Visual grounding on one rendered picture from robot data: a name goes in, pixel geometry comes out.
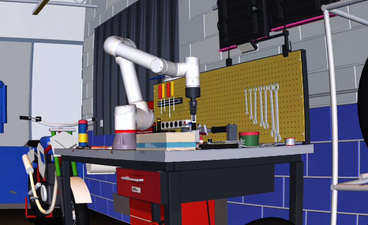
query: floor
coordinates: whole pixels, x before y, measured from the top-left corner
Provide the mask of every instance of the floor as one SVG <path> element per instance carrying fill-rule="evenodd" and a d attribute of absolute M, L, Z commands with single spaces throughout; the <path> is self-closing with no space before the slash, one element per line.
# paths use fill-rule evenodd
<path fill-rule="evenodd" d="M 0 225 L 34 225 L 28 220 L 24 220 L 25 209 L 14 209 L 14 210 L 0 210 Z M 55 211 L 55 217 L 61 217 L 61 212 L 59 210 Z M 102 213 L 93 211 L 89 209 L 90 225 L 129 225 L 126 222 L 117 220 L 115 218 L 109 217 Z"/>

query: metal rack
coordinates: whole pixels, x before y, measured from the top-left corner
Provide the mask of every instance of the metal rack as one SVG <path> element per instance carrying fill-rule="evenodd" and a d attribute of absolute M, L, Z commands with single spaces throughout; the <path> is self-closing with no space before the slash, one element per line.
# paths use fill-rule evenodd
<path fill-rule="evenodd" d="M 330 80 L 330 102 L 331 102 L 331 143 L 332 143 L 332 179 L 331 179 L 331 216 L 330 225 L 337 223 L 337 191 L 368 191 L 368 173 L 361 174 L 357 180 L 338 183 L 338 120 L 337 120 L 337 92 L 336 76 L 334 72 L 333 42 L 331 39 L 330 17 L 329 13 L 341 16 L 343 18 L 361 23 L 368 26 L 368 20 L 359 18 L 349 13 L 338 10 L 337 8 L 353 5 L 367 0 L 342 0 L 322 6 L 326 45 L 327 61 L 329 67 Z"/>

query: wrench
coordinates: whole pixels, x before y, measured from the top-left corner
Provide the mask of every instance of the wrench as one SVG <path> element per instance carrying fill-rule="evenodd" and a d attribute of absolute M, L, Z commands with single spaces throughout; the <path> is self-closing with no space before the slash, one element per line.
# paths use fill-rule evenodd
<path fill-rule="evenodd" d="M 253 120 L 253 124 L 255 125 L 255 124 L 257 124 L 257 88 L 256 87 L 254 87 L 253 92 L 254 92 L 254 120 Z"/>
<path fill-rule="evenodd" d="M 248 95 L 250 96 L 250 119 L 253 119 L 253 112 L 252 112 L 252 108 L 251 108 L 251 88 L 248 87 Z"/>
<path fill-rule="evenodd" d="M 245 90 L 245 101 L 246 101 L 246 115 L 248 114 L 248 111 L 247 111 L 247 90 L 246 90 L 246 88 L 244 88 L 244 90 Z"/>
<path fill-rule="evenodd" d="M 280 134 L 279 134 L 279 111 L 278 111 L 278 90 L 279 85 L 275 83 L 273 85 L 273 89 L 275 91 L 275 121 L 276 121 L 276 134 L 275 134 L 275 142 L 280 142 Z"/>
<path fill-rule="evenodd" d="M 260 115 L 261 115 L 261 121 L 260 121 L 260 127 L 264 126 L 264 119 L 263 119 L 263 88 L 258 86 L 258 91 L 260 92 Z"/>
<path fill-rule="evenodd" d="M 268 114 L 267 114 L 267 90 L 268 90 L 267 85 L 264 85 L 263 90 L 264 90 L 264 117 L 265 117 L 264 129 L 268 129 L 269 125 L 268 125 Z"/>
<path fill-rule="evenodd" d="M 270 106 L 271 106 L 271 120 L 272 120 L 271 136 L 273 137 L 276 133 L 276 130 L 275 130 L 275 118 L 273 117 L 273 98 L 272 98 L 273 85 L 272 84 L 268 86 L 268 90 L 270 91 Z"/>

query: gray curtain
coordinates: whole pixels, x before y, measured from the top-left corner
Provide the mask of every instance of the gray curtain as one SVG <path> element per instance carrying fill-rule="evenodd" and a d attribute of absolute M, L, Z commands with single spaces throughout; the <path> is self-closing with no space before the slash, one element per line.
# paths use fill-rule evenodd
<path fill-rule="evenodd" d="M 129 38 L 137 48 L 160 58 L 178 62 L 178 0 L 139 0 L 95 29 L 93 113 L 97 118 L 94 135 L 114 134 L 114 108 L 127 105 L 119 66 L 114 57 L 104 52 L 109 36 Z M 153 100 L 157 75 L 135 66 L 145 101 Z"/>

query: pegboard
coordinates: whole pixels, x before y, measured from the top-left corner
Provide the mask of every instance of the pegboard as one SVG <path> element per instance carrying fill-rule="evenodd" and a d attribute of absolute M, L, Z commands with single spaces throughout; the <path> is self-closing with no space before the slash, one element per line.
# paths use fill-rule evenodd
<path fill-rule="evenodd" d="M 281 142 L 284 138 L 295 137 L 297 142 L 309 143 L 309 103 L 308 103 L 308 79 L 305 51 L 290 52 L 288 57 L 283 55 L 271 56 L 263 59 L 249 61 L 230 67 L 224 67 L 200 74 L 201 96 L 197 98 L 197 124 L 206 124 L 208 128 L 225 126 L 227 124 L 238 125 L 238 132 L 259 131 L 260 143 L 274 143 L 270 135 L 272 130 L 270 113 L 270 92 L 267 91 L 267 116 L 269 128 L 260 126 L 260 97 L 257 91 L 257 120 L 256 125 L 246 114 L 244 88 L 250 86 L 277 83 L 278 90 L 278 116 L 279 133 Z M 169 106 L 166 109 L 158 107 L 158 85 L 154 89 L 155 118 L 161 121 L 190 119 L 189 98 L 185 97 L 185 79 L 174 80 L 174 97 L 183 98 L 184 103 Z M 252 95 L 252 110 L 254 117 L 254 93 Z M 275 112 L 275 94 L 272 92 L 273 107 Z M 249 92 L 247 91 L 248 111 Z M 214 141 L 226 140 L 226 134 L 209 134 Z"/>

